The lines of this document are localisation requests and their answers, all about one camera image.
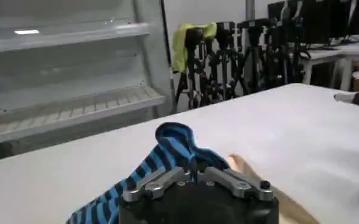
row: black stand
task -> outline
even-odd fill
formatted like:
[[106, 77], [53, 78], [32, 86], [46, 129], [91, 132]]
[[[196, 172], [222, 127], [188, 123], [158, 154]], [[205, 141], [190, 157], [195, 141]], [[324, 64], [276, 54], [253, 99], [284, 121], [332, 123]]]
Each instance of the black stand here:
[[180, 95], [188, 89], [187, 92], [185, 92], [188, 95], [189, 101], [188, 101], [188, 108], [189, 110], [192, 110], [194, 108], [197, 108], [199, 106], [198, 99], [194, 95], [196, 92], [196, 74], [203, 74], [204, 73], [204, 67], [202, 63], [196, 59], [195, 57], [195, 51], [198, 45], [200, 45], [202, 39], [204, 36], [204, 31], [202, 29], [189, 29], [186, 32], [186, 40], [185, 40], [185, 47], [187, 49], [188, 59], [187, 59], [187, 68], [188, 68], [188, 74], [181, 73], [178, 89], [176, 92], [176, 104], [179, 102]]
[[[268, 66], [264, 58], [264, 54], [266, 52], [264, 52], [262, 47], [259, 45], [259, 38], [260, 35], [263, 33], [263, 26], [248, 27], [247, 32], [249, 36], [250, 46], [247, 47], [246, 49], [242, 65], [245, 65], [247, 63], [248, 58], [251, 56], [252, 74], [251, 74], [250, 88], [252, 93], [257, 93], [259, 92], [261, 86], [264, 86], [266, 83], [268, 83], [267, 76], [269, 73]], [[259, 63], [261, 63], [261, 67], [263, 68], [263, 72], [265, 73], [265, 75], [260, 74], [260, 71], [258, 69]]]

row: shelf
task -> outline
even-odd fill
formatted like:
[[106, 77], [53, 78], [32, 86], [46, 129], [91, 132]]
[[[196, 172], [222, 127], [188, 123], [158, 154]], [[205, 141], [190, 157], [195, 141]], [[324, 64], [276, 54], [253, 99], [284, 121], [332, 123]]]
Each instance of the shelf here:
[[149, 25], [146, 23], [128, 24], [118, 23], [117, 21], [30, 27], [16, 30], [0, 29], [0, 52], [147, 34], [149, 34]]
[[137, 86], [37, 105], [0, 116], [0, 142], [153, 107], [164, 101], [165, 97], [151, 87]]

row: white table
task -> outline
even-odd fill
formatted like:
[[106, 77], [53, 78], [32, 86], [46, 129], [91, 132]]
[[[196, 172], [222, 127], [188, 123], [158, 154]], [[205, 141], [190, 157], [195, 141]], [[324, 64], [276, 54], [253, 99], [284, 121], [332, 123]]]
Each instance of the white table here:
[[329, 63], [345, 58], [346, 62], [343, 66], [341, 89], [345, 91], [349, 90], [353, 71], [353, 61], [359, 60], [359, 43], [339, 46], [335, 47], [335, 49], [335, 51], [310, 51], [312, 58], [303, 61], [305, 84], [310, 84], [311, 82], [312, 67], [314, 65]]
[[63, 223], [128, 176], [167, 121], [197, 145], [238, 153], [321, 223], [359, 223], [359, 107], [288, 85], [0, 161], [0, 224]]

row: tripod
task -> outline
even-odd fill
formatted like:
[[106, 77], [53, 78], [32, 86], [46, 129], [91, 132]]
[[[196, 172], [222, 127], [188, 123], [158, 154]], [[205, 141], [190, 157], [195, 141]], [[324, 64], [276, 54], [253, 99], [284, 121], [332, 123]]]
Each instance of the tripod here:
[[198, 28], [189, 29], [186, 32], [185, 47], [187, 49], [187, 54], [188, 54], [188, 58], [187, 58], [188, 73], [186, 74], [186, 72], [181, 72], [180, 74], [179, 85], [176, 92], [176, 104], [179, 103], [180, 95], [182, 93], [185, 93], [189, 98], [188, 101], [189, 110], [192, 110], [199, 106], [198, 99], [195, 95], [196, 93], [195, 76], [196, 74], [200, 74], [200, 75], [204, 74], [204, 65], [201, 63], [200, 60], [196, 59], [195, 51], [197, 46], [201, 46], [203, 36], [204, 36], [204, 31]]
[[[234, 49], [233, 34], [235, 33], [236, 24], [234, 22], [224, 22], [217, 23], [217, 25], [216, 40], [219, 44], [219, 50], [216, 53], [212, 52], [209, 62], [209, 66], [211, 67], [211, 79], [213, 80], [213, 86], [215, 87], [212, 98], [216, 99], [218, 94], [220, 94], [222, 95], [223, 100], [229, 100], [237, 97], [235, 93], [237, 82], [240, 82], [243, 88], [243, 93], [248, 93], [248, 87], [241, 76], [244, 68], [244, 64], [242, 65], [244, 56]], [[228, 83], [228, 62], [230, 62], [231, 65], [231, 78], [236, 80], [231, 81], [230, 83]], [[217, 67], [220, 63], [222, 67], [221, 84], [218, 83], [217, 76]]]
[[[256, 26], [256, 21], [248, 21], [238, 24], [238, 29], [243, 29], [243, 28], [247, 28], [250, 46], [247, 47], [246, 49], [246, 52], [243, 57], [243, 62], [241, 65], [245, 65], [247, 63], [248, 58], [251, 56], [252, 74], [251, 74], [250, 89], [251, 89], [251, 93], [257, 93], [259, 92], [259, 90], [261, 90], [261, 87], [267, 86], [269, 83], [268, 80], [269, 71], [268, 71], [266, 60], [264, 58], [264, 54], [266, 54], [266, 52], [259, 45], [259, 38], [260, 35], [263, 33], [263, 26]], [[240, 81], [239, 76], [236, 77], [235, 83], [237, 83], [238, 81]]]

